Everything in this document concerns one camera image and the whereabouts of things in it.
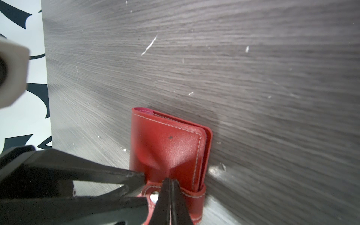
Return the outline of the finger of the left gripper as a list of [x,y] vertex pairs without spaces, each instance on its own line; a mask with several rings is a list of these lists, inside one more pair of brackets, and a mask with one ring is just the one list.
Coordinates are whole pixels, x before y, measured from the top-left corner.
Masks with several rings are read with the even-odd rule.
[[[99,196],[77,196],[74,181],[116,184]],[[19,146],[1,153],[1,224],[140,225],[148,202],[138,197],[143,173],[104,166],[56,149]]]

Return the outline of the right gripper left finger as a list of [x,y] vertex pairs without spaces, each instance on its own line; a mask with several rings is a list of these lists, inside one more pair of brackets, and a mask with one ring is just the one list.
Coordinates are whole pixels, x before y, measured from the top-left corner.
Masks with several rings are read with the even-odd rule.
[[169,225],[170,224],[170,204],[171,204],[171,181],[166,178],[163,181],[158,200],[153,211],[149,225]]

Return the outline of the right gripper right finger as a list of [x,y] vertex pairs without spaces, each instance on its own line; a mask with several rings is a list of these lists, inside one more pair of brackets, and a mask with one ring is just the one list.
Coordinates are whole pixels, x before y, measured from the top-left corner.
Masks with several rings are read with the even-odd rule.
[[172,225],[193,225],[189,215],[186,202],[177,180],[170,180],[171,190],[171,224]]

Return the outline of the red leather card holder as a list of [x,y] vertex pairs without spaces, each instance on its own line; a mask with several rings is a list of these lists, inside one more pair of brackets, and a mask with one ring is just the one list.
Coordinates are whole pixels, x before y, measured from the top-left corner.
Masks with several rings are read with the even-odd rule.
[[148,200],[146,225],[156,205],[151,195],[160,192],[166,178],[179,182],[193,224],[202,220],[212,137],[206,126],[148,108],[132,109],[129,168],[145,175],[139,196]]

